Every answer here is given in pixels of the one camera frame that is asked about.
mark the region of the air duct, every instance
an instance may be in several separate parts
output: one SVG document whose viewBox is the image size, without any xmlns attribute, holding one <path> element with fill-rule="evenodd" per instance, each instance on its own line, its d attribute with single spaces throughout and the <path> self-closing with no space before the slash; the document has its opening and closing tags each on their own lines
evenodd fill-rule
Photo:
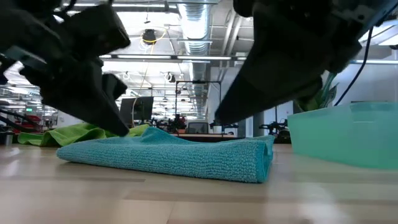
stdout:
<svg viewBox="0 0 398 224">
<path fill-rule="evenodd" d="M 204 40 L 209 37 L 210 9 L 209 4 L 178 4 L 181 15 L 181 29 L 186 39 Z M 208 42 L 185 42 L 185 48 L 189 55 L 207 55 L 210 45 Z M 206 72 L 205 63 L 191 63 L 190 76 L 192 80 L 204 80 Z M 205 85 L 194 85 L 193 92 L 196 96 L 198 117 L 204 118 L 206 101 L 201 98 Z"/>
</svg>

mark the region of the wooden table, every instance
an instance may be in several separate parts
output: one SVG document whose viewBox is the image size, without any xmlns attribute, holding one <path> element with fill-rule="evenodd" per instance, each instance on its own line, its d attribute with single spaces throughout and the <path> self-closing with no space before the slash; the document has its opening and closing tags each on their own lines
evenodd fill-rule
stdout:
<svg viewBox="0 0 398 224">
<path fill-rule="evenodd" d="M 266 184 L 73 164 L 54 149 L 0 148 L 4 224 L 396 224 L 398 172 L 275 146 Z"/>
</svg>

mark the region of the black cable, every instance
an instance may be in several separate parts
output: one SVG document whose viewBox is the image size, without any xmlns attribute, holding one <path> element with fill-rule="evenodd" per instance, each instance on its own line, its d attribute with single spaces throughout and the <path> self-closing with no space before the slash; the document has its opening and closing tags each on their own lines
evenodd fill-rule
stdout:
<svg viewBox="0 0 398 224">
<path fill-rule="evenodd" d="M 373 33 L 373 27 L 371 29 L 369 29 L 368 41 L 366 42 L 366 48 L 365 48 L 365 56 L 363 58 L 363 63 L 361 65 L 361 68 L 359 68 L 358 73 L 355 75 L 353 81 L 351 81 L 351 83 L 348 85 L 346 91 L 344 91 L 344 93 L 342 94 L 340 99 L 338 99 L 337 103 L 335 103 L 335 106 L 338 106 L 339 103 L 343 100 L 344 96 L 346 96 L 346 94 L 349 91 L 349 89 L 354 85 L 355 81 L 358 79 L 358 77 L 361 74 L 363 68 L 365 67 L 366 61 L 368 60 L 369 48 L 371 46 L 372 33 Z"/>
<path fill-rule="evenodd" d="M 76 2 L 77 2 L 77 0 L 70 0 L 69 5 L 67 7 L 64 7 L 61 10 L 61 13 L 66 14 L 68 11 L 72 10 L 73 7 L 75 7 Z"/>
</svg>

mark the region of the teal plastic bin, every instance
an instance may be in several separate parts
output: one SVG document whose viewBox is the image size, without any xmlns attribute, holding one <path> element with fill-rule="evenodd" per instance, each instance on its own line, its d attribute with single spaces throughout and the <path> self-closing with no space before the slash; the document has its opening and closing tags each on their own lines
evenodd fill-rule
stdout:
<svg viewBox="0 0 398 224">
<path fill-rule="evenodd" d="M 398 169 L 398 104 L 353 103 L 289 116 L 294 153 Z"/>
</svg>

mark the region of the folded towel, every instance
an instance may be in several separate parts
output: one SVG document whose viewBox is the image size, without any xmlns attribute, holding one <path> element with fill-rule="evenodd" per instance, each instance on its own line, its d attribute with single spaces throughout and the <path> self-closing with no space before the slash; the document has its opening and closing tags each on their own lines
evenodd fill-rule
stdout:
<svg viewBox="0 0 398 224">
<path fill-rule="evenodd" d="M 272 159 L 273 136 L 219 143 L 186 141 L 157 128 L 141 137 L 108 138 L 58 149 L 71 162 L 207 179 L 262 183 Z"/>
<path fill-rule="evenodd" d="M 149 127 L 141 125 L 130 129 L 129 136 L 140 136 Z M 92 139 L 104 139 L 115 137 L 115 134 L 105 131 L 95 125 L 88 123 L 75 124 L 67 127 L 47 131 L 44 134 L 20 133 L 19 144 L 32 144 L 35 146 L 67 146 L 74 142 L 87 141 Z"/>
</svg>

